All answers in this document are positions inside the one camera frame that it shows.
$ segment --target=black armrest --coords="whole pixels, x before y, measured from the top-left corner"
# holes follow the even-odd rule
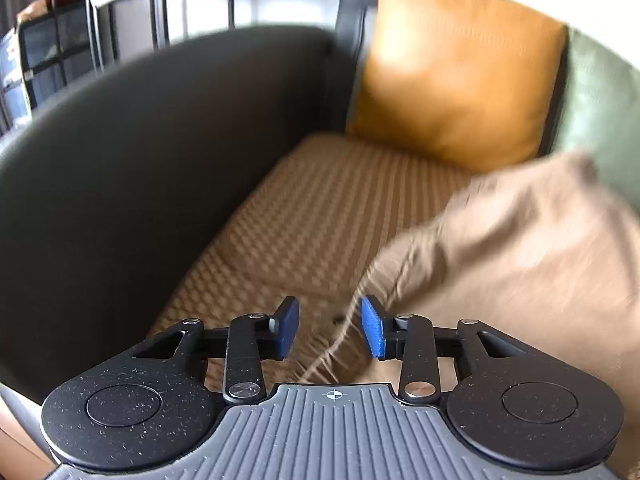
[[[36,401],[144,338],[276,161],[326,126],[332,34],[239,29],[77,88],[0,157],[0,381]]]

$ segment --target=beige cushion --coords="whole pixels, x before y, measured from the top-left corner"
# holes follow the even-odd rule
[[[334,340],[364,270],[396,233],[427,221],[470,175],[405,152],[318,134],[284,157],[202,253],[154,331],[185,317],[226,326],[273,312],[293,294],[302,306],[290,359],[264,362],[265,378],[295,381]],[[209,366],[208,385],[221,381]]]
[[[435,326],[479,319],[616,391],[625,425],[608,465],[637,478],[639,283],[638,217],[597,183],[591,161],[563,154],[521,164],[478,177],[431,222],[389,243],[358,284],[336,344],[302,380],[397,387],[400,362],[372,360],[360,332],[363,295]]]

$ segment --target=green pillow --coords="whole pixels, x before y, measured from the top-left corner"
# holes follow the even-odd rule
[[[640,70],[571,30],[553,152],[581,149],[600,180],[640,212]]]

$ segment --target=black circular mount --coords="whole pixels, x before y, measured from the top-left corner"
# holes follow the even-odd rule
[[[623,421],[620,400],[605,383],[535,356],[492,360],[453,389],[446,410],[472,447],[540,472],[602,462]]]
[[[93,394],[86,412],[98,424],[126,428],[149,420],[162,405],[158,392],[139,384],[117,384]]]

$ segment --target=couch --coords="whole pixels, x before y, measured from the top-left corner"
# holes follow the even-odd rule
[[[340,0],[335,32],[255,27],[161,50],[76,86],[4,147],[5,386],[40,403],[179,319],[223,325],[287,294],[307,336],[266,379],[300,376],[378,250],[472,176],[344,135],[376,6]],[[540,156],[558,146],[572,44]]]

